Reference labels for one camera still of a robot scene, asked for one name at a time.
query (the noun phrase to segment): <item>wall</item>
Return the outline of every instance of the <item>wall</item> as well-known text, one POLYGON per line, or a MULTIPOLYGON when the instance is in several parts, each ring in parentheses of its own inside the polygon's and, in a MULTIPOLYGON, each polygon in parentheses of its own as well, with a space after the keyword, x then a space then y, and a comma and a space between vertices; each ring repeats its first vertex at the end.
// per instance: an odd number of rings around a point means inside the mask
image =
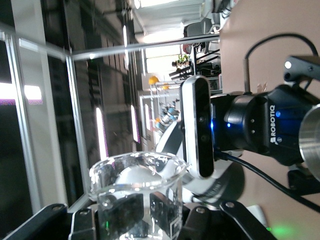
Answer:
MULTIPOLYGON (((223 91, 243 91, 243 65, 247 50, 262 38, 295 32, 308 37, 320 49, 320 1, 315 0, 241 0, 233 8, 230 19, 221 32, 221 67, 223 91)), ((267 91, 283 82, 283 67, 288 55, 310 54, 300 40, 277 39, 254 51, 250 57, 251 91, 267 82, 267 91)), ((319 94, 319 83, 309 90, 319 94)), ((245 152, 242 159, 254 164, 287 186, 288 168, 272 158, 245 152)), ((320 215, 295 202, 254 173, 245 171, 246 185, 239 199, 246 206, 258 204, 266 214, 272 233, 280 240, 319 239, 320 215)), ((320 194, 307 199, 320 204, 320 194)))

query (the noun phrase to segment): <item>fluorescent light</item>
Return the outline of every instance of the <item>fluorescent light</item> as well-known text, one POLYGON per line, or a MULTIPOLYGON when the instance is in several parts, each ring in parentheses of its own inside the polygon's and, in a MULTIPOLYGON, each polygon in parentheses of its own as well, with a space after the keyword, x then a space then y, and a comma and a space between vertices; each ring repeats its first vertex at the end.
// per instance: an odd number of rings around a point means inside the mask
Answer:
MULTIPOLYGON (((0 82, 0 105, 15 105, 16 94, 14 85, 0 82)), ((43 104, 40 87, 25 85, 24 94, 30 105, 43 104)))
POLYGON ((141 58, 142 58, 142 70, 143 70, 143 75, 146 76, 145 50, 143 50, 143 49, 141 49, 141 58))
POLYGON ((127 47, 128 39, 127 39, 127 27, 126 27, 126 25, 123 26, 123 42, 124 42, 124 46, 127 47))
POLYGON ((178 0, 140 0, 141 8, 156 6, 160 4, 167 4, 178 0))
POLYGON ((138 123, 137 123, 137 116, 136 116, 136 110, 135 107, 131 105, 131 121, 132 121, 132 134, 133 139, 140 143, 139 139, 139 130, 138 130, 138 123))
POLYGON ((128 50, 124 50, 124 57, 125 57, 124 67, 125 67, 125 69, 129 70, 129 53, 128 53, 128 50))
POLYGON ((144 105, 144 108, 145 108, 145 125, 146 125, 146 129, 151 131, 149 106, 146 104, 146 105, 144 105))
POLYGON ((16 99, 16 91, 11 83, 0 82, 0 99, 14 100, 16 99))
POLYGON ((96 108, 96 125, 98 129, 100 159, 103 161, 109 156, 109 153, 108 153, 106 132, 104 127, 104 119, 99 107, 96 108))

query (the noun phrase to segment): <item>black cable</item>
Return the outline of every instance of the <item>black cable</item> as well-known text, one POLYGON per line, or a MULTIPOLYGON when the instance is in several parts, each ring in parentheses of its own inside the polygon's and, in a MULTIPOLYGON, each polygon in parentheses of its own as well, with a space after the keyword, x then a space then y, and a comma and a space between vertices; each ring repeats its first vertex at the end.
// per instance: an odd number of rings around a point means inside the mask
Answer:
MULTIPOLYGON (((249 56, 251 55, 251 53, 257 48, 259 47, 260 45, 270 41, 270 40, 273 40, 273 39, 278 39, 278 38, 287 38, 287 37, 290 37, 290 38, 297 38, 297 39, 300 39, 302 41, 304 41, 308 46, 309 48, 311 49, 312 51, 312 54, 314 56, 319 56, 318 54, 318 51, 317 51, 317 48, 316 46, 312 43, 312 41, 310 41, 308 38, 306 38, 305 36, 302 36, 298 33, 290 33, 290 32, 286 32, 286 33, 279 33, 279 34, 275 34, 275 35, 272 35, 272 36, 268 36, 260 41, 258 41, 255 45, 253 45, 248 51, 247 53, 245 54, 245 57, 244 59, 249 59, 249 56)), ((304 90, 306 90, 310 83, 311 83, 312 80, 309 80, 308 83, 305 85, 304 87, 304 90)))
POLYGON ((250 164, 250 163, 248 163, 238 157, 231 156, 230 154, 225 153, 225 152, 215 150, 214 154, 222 160, 230 160, 232 162, 241 164, 243 167, 245 167, 245 168, 251 170, 252 172, 254 172, 255 174, 259 175, 261 178, 266 180, 268 183, 270 183, 272 186, 274 186, 275 188, 277 188, 278 190, 280 190, 284 194, 288 195, 290 198, 292 198, 292 199, 296 200, 297 202, 305 205, 306 207, 320 213, 320 206, 319 205, 305 199, 302 196, 296 195, 292 190, 287 189, 285 186, 281 185, 279 182, 277 182, 272 177, 270 177, 269 175, 267 175, 266 173, 264 173, 263 171, 261 171, 257 167, 253 166, 252 164, 250 164))

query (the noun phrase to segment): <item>screw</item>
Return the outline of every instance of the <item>screw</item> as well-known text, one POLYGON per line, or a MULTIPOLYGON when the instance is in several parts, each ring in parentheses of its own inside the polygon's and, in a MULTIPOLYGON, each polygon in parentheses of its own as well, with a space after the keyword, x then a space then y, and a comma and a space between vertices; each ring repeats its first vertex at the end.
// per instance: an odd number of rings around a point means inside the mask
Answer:
POLYGON ((234 208, 235 207, 235 204, 233 202, 230 202, 228 201, 226 204, 225 204, 228 208, 234 208))
POLYGON ((52 210, 53 211, 58 211, 58 210, 60 210, 60 209, 62 209, 62 205, 59 205, 59 206, 54 206, 53 208, 52 208, 52 210))
POLYGON ((206 212, 206 210, 205 210, 204 208, 202 208, 202 207, 197 207, 197 208, 195 209, 195 211, 196 211, 197 213, 199 213, 199 214, 204 214, 204 213, 206 212))

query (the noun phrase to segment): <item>yellow ball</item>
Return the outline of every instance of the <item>yellow ball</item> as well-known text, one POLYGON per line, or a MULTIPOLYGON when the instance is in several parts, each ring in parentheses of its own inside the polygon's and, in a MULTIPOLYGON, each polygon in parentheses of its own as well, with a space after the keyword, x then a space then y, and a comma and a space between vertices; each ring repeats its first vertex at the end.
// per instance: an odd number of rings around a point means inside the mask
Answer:
POLYGON ((159 82, 159 79, 156 76, 153 75, 149 78, 149 85, 156 84, 157 82, 159 82))
POLYGON ((169 85, 168 85, 168 84, 163 85, 163 86, 162 86, 162 89, 163 89, 163 90, 167 90, 167 89, 169 89, 169 85))

